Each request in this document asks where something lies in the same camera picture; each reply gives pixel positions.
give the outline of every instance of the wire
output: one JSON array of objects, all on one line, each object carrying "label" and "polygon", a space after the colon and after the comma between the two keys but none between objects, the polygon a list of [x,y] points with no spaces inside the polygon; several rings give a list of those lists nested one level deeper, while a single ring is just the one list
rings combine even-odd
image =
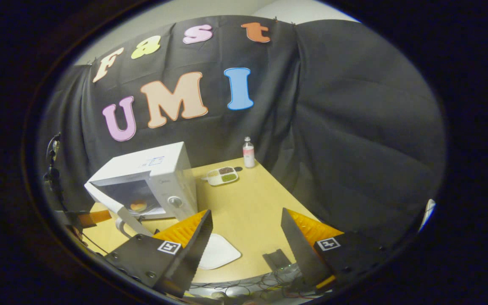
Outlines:
[{"label": "wire", "polygon": [[89,239],[89,237],[87,237],[84,232],[82,233],[82,236],[86,237],[88,239],[88,241],[91,241],[91,243],[93,243],[93,245],[95,245],[96,247],[98,247],[99,249],[101,249],[101,251],[103,251],[104,253],[107,253],[107,251],[105,251],[103,248],[101,248],[99,245],[97,245],[96,243],[94,243],[91,239]]}]

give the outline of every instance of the wooden table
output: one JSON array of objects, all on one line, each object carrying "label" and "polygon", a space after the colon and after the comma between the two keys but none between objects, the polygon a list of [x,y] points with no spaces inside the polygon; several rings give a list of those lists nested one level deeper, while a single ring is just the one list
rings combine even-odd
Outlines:
[{"label": "wooden table", "polygon": [[[227,282],[241,280],[271,272],[263,259],[263,254],[281,249],[291,263],[295,258],[281,229],[281,212],[286,207],[290,210],[317,219],[299,203],[279,182],[269,174],[259,162],[254,168],[244,167],[243,158],[219,162],[193,168],[197,183],[198,210],[212,211],[213,231],[231,243],[242,256],[227,265],[213,270],[197,269],[194,283]],[[225,166],[241,166],[239,179],[226,185],[213,187],[201,180],[209,170]],[[96,203],[92,212],[105,210],[101,203]],[[175,218],[143,220],[142,224],[151,232],[164,230],[176,224]],[[130,235],[136,234],[125,226]],[[105,251],[113,251],[127,241],[114,225],[114,218],[100,222],[97,227],[84,229],[84,234]],[[93,251],[103,253],[95,245],[89,244]]]}]

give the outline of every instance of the black cloth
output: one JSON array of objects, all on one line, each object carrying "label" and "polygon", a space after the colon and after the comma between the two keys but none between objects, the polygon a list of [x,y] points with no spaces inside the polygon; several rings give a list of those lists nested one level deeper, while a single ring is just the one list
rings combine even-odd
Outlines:
[{"label": "black cloth", "polygon": [[[250,22],[268,27],[263,35],[271,41],[248,39],[241,25]],[[182,42],[186,29],[205,24],[213,37]],[[153,35],[161,36],[161,47],[130,58]],[[121,47],[107,75],[93,83],[101,58]],[[254,106],[246,110],[227,108],[231,92],[223,72],[234,67],[251,71]],[[149,128],[140,88],[161,81],[172,92],[181,75],[195,71],[203,75],[208,113]],[[101,112],[115,104],[118,126],[126,128],[118,102],[130,95],[137,131],[128,141],[116,141]],[[256,159],[318,218],[342,231],[372,230],[386,243],[399,238],[434,197],[445,167],[441,112],[428,85],[396,48],[349,21],[294,26],[215,16],[146,31],[91,66],[71,68],[48,103],[43,126],[39,158],[50,137],[62,131],[56,167],[70,210],[91,207],[83,184],[114,156],[184,141],[191,166],[203,166],[241,157],[250,136]]]}]

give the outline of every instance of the divided food tray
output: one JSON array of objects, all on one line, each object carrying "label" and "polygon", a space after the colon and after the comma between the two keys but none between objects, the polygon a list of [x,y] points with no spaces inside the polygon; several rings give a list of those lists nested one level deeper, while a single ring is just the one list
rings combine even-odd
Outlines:
[{"label": "divided food tray", "polygon": [[207,173],[208,183],[211,186],[231,183],[238,179],[236,170],[230,166],[213,169]]}]

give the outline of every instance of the microwave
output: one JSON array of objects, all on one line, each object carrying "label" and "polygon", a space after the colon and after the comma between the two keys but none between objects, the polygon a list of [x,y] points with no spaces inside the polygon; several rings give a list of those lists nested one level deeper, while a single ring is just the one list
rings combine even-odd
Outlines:
[{"label": "microwave", "polygon": [[124,231],[152,236],[138,221],[175,217],[179,221],[197,213],[195,178],[184,142],[114,157],[84,185],[97,202],[116,218]]}]

